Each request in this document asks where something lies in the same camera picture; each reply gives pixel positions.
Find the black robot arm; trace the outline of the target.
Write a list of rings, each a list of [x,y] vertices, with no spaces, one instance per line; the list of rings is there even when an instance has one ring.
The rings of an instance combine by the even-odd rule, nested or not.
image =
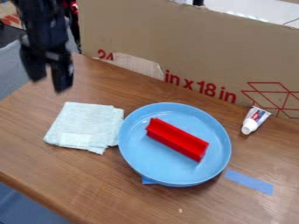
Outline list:
[[[73,63],[67,48],[68,25],[57,0],[11,0],[23,22],[27,36],[20,40],[20,58],[32,82],[47,76],[56,93],[64,92],[73,83]]]

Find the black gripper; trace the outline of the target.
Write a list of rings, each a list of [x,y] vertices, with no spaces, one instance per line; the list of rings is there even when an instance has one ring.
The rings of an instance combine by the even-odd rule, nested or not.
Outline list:
[[[45,76],[45,63],[51,63],[51,79],[56,93],[73,83],[73,64],[67,48],[68,24],[61,11],[20,11],[25,38],[20,38],[23,66],[32,82]]]

